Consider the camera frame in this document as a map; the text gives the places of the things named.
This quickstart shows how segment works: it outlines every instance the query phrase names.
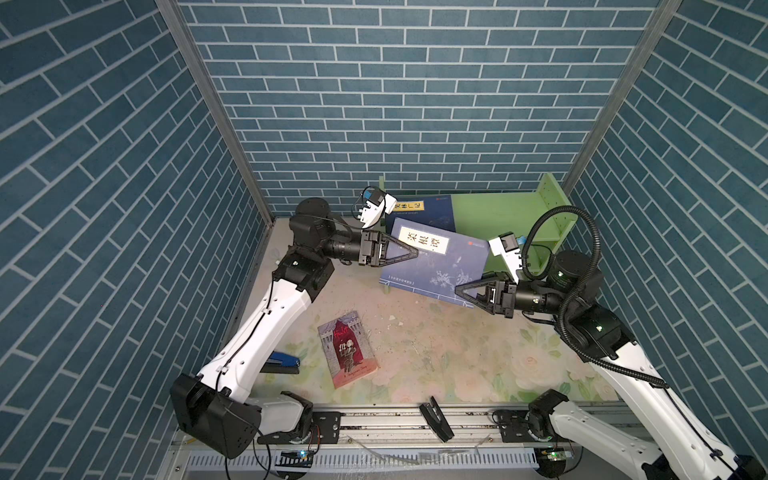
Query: small red book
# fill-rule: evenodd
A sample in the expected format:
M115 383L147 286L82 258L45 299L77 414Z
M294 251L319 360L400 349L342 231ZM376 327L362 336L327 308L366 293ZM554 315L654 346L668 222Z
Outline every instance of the small red book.
M317 331L335 388L379 368L357 312L349 312L324 323L317 327Z

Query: blue book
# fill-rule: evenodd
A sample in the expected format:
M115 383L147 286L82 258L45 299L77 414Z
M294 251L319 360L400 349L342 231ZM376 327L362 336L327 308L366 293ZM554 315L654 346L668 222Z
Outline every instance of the blue book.
M450 195L414 197L414 200L399 201L395 210L386 216L386 232L390 235L392 235L395 219L398 218L411 220L422 225L430 225L449 232L456 231Z
M481 279L490 251L487 241L402 218L395 219L391 235L418 248L419 256L383 267L379 283L472 308L453 290L457 285ZM404 249L390 243L386 256L404 253Z

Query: yellow title label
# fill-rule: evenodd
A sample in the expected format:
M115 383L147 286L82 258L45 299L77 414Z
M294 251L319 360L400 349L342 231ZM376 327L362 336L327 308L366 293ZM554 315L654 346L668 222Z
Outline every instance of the yellow title label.
M398 202L395 204L395 212L415 212L424 210L424 202Z

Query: white title label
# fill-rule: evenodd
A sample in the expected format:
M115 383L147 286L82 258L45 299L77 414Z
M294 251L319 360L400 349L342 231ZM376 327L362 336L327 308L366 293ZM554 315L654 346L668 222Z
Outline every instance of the white title label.
M435 235L434 233L426 233L408 227L401 227L400 235L397 236L397 240L407 243L411 247L445 255L445 251L448 249L449 239L447 237Z

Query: coiled black cable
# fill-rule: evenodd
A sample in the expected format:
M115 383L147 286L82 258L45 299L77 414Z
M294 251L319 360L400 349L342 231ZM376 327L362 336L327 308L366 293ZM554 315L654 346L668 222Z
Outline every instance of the coiled black cable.
M584 286L587 285L587 280L589 280L589 277L592 276L592 273L594 273L594 271L598 269L598 263L600 262L600 257L601 257L600 232L598 231L598 224L587 213L586 210L583 210L579 207L574 207L572 205L561 205L560 207L555 207L549 210L548 212L546 212L545 214L541 215L541 217L539 217L539 219L536 220L536 223L533 224L533 227L531 228L531 232L528 234L528 239L525 241L525 244L523 244L523 248L520 252L523 273L526 275L527 278L531 280L540 280L549 273L549 268L552 265L552 262L554 261L554 255L550 255L549 261L547 262L547 267L544 269L542 273L536 276L536 275L533 275L531 271L528 269L528 248L530 248L531 244L533 243L533 239L536 236L536 232L538 232L538 229L541 228L541 225L543 225L544 222L546 222L547 220L549 220L550 218L558 214L577 215L587 223L590 233L592 234L592 252L591 252L591 256L589 257L589 264L587 265L587 269L578 277L578 281L576 282L576 284L573 285L573 287L568 291L568 293L565 294L565 298L563 299L563 302L560 304L560 308L558 309L558 318L554 327L557 330L557 332L560 334L560 337L563 339L563 342L569 347L571 347L571 349L574 352L576 352L579 356L585 359L588 359L590 362L594 363L595 365L601 366L606 370L620 373L621 375L626 375L638 380L643 380L657 388L661 388L661 389L669 388L669 385L659 377L638 372L636 370L628 369L623 366L618 366L613 363L606 362L603 359L595 358L593 356L588 355L576 343L573 335L571 335L571 332L568 330L568 328L566 328L565 314L568 311L568 305L578 296L579 292L581 292L584 289Z

